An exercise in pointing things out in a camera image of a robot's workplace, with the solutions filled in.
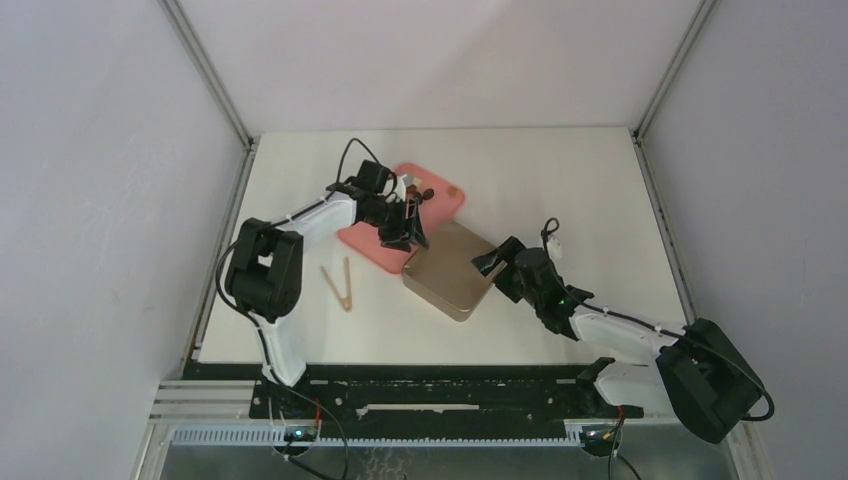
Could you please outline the brown box lid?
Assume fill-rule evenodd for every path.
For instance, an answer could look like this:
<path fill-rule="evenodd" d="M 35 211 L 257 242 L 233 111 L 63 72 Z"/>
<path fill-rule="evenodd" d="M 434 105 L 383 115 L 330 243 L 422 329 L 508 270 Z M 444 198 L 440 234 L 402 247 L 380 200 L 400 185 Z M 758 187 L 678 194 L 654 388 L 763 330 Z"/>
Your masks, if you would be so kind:
<path fill-rule="evenodd" d="M 404 286 L 456 322 L 469 319 L 491 288 L 472 260 L 495 246 L 455 220 L 428 236 L 429 247 L 412 255 L 402 270 Z"/>

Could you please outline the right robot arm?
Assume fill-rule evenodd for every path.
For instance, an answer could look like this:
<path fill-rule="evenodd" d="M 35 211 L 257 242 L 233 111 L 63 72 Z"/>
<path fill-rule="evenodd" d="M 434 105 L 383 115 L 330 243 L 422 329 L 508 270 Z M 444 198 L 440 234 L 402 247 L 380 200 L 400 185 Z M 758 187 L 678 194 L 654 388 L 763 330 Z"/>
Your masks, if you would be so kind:
<path fill-rule="evenodd" d="M 716 444 L 739 422 L 767 421 L 775 413 L 762 380 L 708 319 L 665 327 L 594 306 L 593 293 L 563 282 L 546 248 L 528 248 L 515 237 L 472 264 L 482 275 L 493 274 L 511 301 L 531 306 L 548 331 L 621 354 L 596 361 L 578 388 L 579 406 L 589 415 L 605 415 L 614 406 L 673 415 Z"/>

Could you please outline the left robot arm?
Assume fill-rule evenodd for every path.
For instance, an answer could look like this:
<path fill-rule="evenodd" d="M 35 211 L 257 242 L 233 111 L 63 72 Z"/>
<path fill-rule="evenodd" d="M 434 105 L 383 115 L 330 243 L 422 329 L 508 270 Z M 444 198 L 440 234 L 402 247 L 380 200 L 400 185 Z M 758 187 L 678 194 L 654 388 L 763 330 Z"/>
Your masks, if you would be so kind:
<path fill-rule="evenodd" d="M 311 388 L 291 319 L 302 291 L 305 253 L 358 223 L 376 228 L 381 247 L 409 252 L 426 248 L 420 215 L 433 199 L 430 188 L 400 179 L 377 161 L 365 160 L 356 175 L 337 180 L 315 201 L 277 221 L 251 217 L 216 265 L 218 297 L 257 331 L 264 376 L 277 384 L 274 404 L 290 417 L 311 407 Z"/>

